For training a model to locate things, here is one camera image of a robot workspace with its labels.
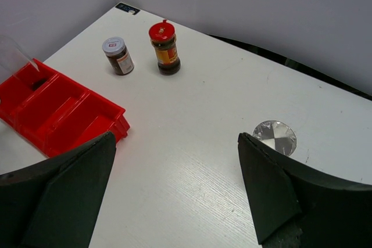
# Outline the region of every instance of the red jar lid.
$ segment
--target red jar lid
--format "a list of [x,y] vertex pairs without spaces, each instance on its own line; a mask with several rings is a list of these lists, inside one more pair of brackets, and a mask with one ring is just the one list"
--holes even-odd
[[151,40],[156,42],[169,41],[174,36],[174,33],[174,26],[167,23],[167,20],[163,20],[162,23],[154,24],[149,30]]

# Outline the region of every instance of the jar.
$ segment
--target jar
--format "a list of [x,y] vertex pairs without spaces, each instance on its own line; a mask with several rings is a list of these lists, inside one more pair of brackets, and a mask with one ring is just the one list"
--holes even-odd
[[155,48],[159,71],[165,75],[178,72],[181,60],[177,54],[174,26],[167,23],[167,20],[163,20],[150,28],[149,36],[151,44]]
[[114,68],[115,74],[122,76],[133,71],[134,64],[122,38],[112,37],[107,39],[103,43],[102,49]]

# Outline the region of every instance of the table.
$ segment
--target table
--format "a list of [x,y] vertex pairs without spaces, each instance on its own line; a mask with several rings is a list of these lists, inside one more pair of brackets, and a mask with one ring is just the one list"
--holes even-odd
[[[91,248],[257,247],[237,139],[262,121],[296,133],[294,160],[372,184],[372,103],[174,24],[181,70],[159,74],[148,37],[162,19],[111,9],[45,63],[127,109]],[[124,38],[135,68],[113,74],[101,45]],[[0,173],[44,157],[1,124]]]

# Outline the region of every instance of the red plastic bin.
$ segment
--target red plastic bin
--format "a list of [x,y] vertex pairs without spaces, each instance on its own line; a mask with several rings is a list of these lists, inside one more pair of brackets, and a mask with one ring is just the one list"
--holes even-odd
[[33,60],[0,84],[0,118],[48,157],[106,132],[127,136],[125,110]]

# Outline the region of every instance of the white label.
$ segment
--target white label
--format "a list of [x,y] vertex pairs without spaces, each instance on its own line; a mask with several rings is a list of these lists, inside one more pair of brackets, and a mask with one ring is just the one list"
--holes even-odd
[[133,70],[134,64],[128,52],[126,53],[126,55],[124,55],[122,58],[117,59],[116,61],[119,64],[119,67],[122,70],[123,74],[128,74],[131,70]]

